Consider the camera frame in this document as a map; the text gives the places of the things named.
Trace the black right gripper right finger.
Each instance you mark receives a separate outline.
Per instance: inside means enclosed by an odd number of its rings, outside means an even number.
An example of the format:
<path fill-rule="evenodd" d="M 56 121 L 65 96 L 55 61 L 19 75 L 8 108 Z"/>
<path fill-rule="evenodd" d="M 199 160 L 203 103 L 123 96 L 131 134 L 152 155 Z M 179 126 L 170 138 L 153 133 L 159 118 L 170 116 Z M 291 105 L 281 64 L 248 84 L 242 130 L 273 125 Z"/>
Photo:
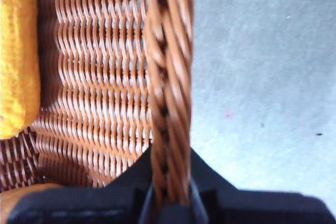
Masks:
<path fill-rule="evenodd" d="M 300 193 L 241 190 L 191 151 L 192 178 L 210 223 L 335 223 L 326 204 Z"/>

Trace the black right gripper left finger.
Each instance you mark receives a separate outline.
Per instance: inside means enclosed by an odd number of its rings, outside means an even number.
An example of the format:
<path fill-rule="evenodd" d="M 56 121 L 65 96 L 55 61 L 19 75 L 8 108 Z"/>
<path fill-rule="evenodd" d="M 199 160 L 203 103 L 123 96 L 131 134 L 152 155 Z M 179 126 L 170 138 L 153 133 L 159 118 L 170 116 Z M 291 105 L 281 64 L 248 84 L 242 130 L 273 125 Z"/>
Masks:
<path fill-rule="evenodd" d="M 137 223 L 152 180 L 151 150 L 106 187 L 54 187 L 28 193 L 8 223 Z"/>

